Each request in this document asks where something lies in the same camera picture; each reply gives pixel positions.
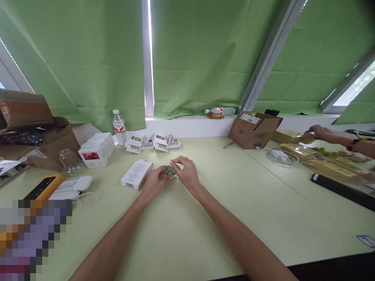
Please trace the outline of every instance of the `bracelet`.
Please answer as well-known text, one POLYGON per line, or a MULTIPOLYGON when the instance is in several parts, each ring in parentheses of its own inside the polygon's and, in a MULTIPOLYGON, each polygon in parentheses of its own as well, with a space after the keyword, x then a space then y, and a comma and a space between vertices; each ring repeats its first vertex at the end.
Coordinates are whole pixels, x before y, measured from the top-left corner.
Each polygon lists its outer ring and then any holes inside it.
POLYGON ((353 145, 355 145, 357 142, 361 142, 361 141, 374 141, 374 139, 370 139, 370 138, 359 138, 359 139, 355 139, 353 140, 349 146, 346 147, 346 149, 348 151, 353 151, 353 145))

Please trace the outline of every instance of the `green curtain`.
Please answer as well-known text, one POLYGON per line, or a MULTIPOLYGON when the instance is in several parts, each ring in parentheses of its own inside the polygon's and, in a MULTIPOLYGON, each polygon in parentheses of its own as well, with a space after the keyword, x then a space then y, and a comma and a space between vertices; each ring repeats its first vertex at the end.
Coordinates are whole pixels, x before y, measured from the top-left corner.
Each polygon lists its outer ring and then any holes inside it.
POLYGON ((320 103, 375 46, 368 0, 309 0, 253 109, 321 114, 320 103))
POLYGON ((281 4, 151 1, 155 117, 238 107, 281 4))
POLYGON ((55 116, 145 128, 140 0, 0 0, 0 38, 55 116))
POLYGON ((375 123, 375 79, 347 106, 335 125, 375 123))

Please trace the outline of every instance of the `window frame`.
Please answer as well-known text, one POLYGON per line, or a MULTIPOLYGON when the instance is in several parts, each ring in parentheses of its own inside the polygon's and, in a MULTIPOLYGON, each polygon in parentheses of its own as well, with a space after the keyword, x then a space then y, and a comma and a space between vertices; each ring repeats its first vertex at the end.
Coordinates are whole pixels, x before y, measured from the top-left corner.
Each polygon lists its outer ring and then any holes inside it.
POLYGON ((3 41, 0 39, 0 77, 6 90, 29 92, 33 89, 12 58, 3 41))
POLYGON ((308 0, 284 0, 237 109, 252 111, 300 13, 308 0))
POLYGON ((372 48, 360 61, 357 63, 351 72, 341 81, 332 93, 322 101, 320 108, 323 114, 341 114, 346 109, 346 106, 334 106, 335 102, 347 91, 347 89, 364 73, 368 67, 375 61, 375 48, 372 48))
POLYGON ((142 0, 143 63, 145 76, 145 117, 154 116, 154 79, 152 71, 150 0, 142 0))

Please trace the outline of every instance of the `white wall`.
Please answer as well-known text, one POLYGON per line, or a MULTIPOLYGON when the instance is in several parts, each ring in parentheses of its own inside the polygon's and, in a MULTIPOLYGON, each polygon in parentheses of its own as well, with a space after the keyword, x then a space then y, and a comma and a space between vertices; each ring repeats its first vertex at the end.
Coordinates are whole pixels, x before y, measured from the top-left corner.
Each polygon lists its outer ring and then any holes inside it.
MULTIPOLYGON (((341 132, 347 129, 357 129, 361 131, 375 130, 375 123, 331 125, 337 119, 337 115, 294 115, 282 117, 284 120, 279 129, 291 129, 304 132, 310 126, 319 124, 323 127, 341 132)), ((172 133, 172 135, 178 138, 225 137, 229 135, 234 120, 235 117, 230 116, 220 120, 209 119, 206 116, 184 116, 171 120, 154 120, 153 118, 146 118, 146 128, 136 132, 139 135, 147 135, 148 138, 151 138, 153 133, 156 132, 165 135, 172 133)), ((76 134, 78 141, 87 141, 95 133, 99 132, 99 130, 90 123, 75 127, 73 131, 76 134)))

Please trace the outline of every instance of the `box with pink flower image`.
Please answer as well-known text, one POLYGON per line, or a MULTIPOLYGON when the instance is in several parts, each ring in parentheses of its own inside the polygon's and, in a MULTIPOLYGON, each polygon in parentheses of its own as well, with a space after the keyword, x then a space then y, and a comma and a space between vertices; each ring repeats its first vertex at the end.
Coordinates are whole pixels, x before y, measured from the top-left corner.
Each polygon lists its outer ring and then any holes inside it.
POLYGON ((78 153, 89 169, 104 168, 108 164, 108 157, 102 145, 82 146, 78 153))

